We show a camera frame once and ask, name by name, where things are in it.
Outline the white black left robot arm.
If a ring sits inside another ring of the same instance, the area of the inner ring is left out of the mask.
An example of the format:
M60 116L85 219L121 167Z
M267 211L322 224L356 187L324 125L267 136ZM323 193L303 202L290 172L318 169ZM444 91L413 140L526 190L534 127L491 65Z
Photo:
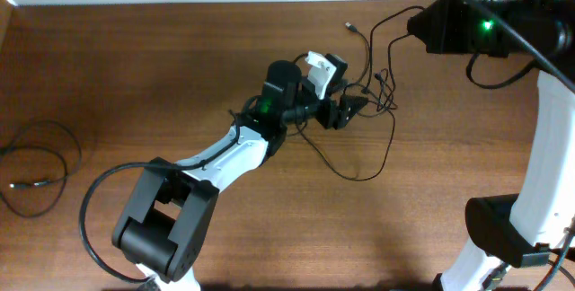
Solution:
M146 276L142 290L198 290L193 263L205 241L219 195L282 146L291 124L315 118L341 129L367 99L343 89L348 65L333 54L309 53L304 75L294 61L270 64L261 93L249 99L229 131L190 158L145 165L112 233L113 245Z

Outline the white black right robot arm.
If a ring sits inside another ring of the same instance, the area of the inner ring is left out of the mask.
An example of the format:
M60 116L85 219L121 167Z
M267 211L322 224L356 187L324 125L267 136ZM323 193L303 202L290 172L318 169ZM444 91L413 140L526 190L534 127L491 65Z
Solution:
M547 288L574 259L574 0L436 0L407 30L432 54L528 55L499 90L536 75L521 189L467 202L466 243L433 287L494 290L511 269L545 266L538 288Z

